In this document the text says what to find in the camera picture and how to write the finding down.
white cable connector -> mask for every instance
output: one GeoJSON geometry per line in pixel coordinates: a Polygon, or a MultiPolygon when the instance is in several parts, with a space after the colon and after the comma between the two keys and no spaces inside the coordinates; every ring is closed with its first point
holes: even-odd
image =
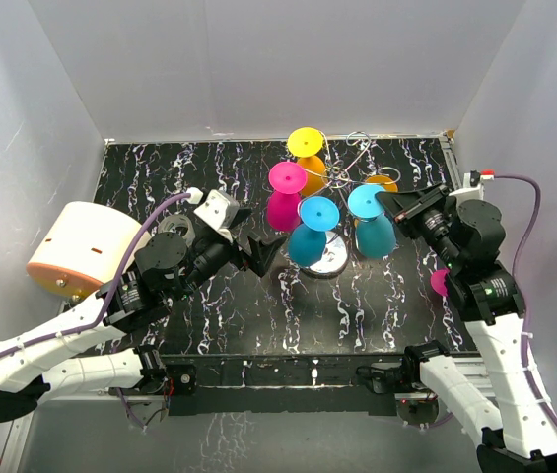
{"type": "Polygon", "coordinates": [[[187,188],[186,193],[190,194],[190,197],[186,199],[189,204],[197,205],[203,199],[203,192],[196,187],[187,188]]]}

marble tabletop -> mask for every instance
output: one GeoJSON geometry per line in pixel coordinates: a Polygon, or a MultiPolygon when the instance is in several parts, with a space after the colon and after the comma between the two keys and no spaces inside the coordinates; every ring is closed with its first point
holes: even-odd
{"type": "MultiPolygon", "coordinates": [[[[344,166],[359,152],[343,140],[329,143],[332,159],[344,166]]],[[[266,220],[272,190],[267,176],[274,164],[290,159],[282,141],[111,145],[95,202],[142,222],[166,197],[187,187],[221,189],[253,210],[236,236],[244,241],[255,232],[270,238],[279,234],[266,220]]],[[[438,138],[375,140],[351,178],[364,180],[382,167],[400,171],[400,191],[451,182],[438,138]]],[[[336,193],[325,195],[340,201],[336,193]]],[[[191,206],[170,210],[190,213],[191,206]]],[[[355,248],[351,220],[342,210],[339,231],[350,261],[338,277],[307,276],[289,260],[284,245],[264,278],[225,267],[189,300],[175,303],[173,315],[120,345],[150,343],[171,355],[398,353],[436,338],[452,351],[474,350],[447,301],[430,287],[431,273],[442,264],[435,253],[396,232],[392,255],[366,260],[355,248]]]]}

black wire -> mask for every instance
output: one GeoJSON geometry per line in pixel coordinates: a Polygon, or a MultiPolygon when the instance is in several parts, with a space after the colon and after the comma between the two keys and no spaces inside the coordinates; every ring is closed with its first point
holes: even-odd
{"type": "Polygon", "coordinates": [[[161,412],[166,411],[166,410],[167,410],[166,407],[163,407],[162,409],[158,409],[156,412],[151,414],[151,417],[147,420],[147,422],[144,423],[144,425],[148,426],[149,424],[151,424],[151,421],[153,421],[158,414],[160,414],[161,412]]]}

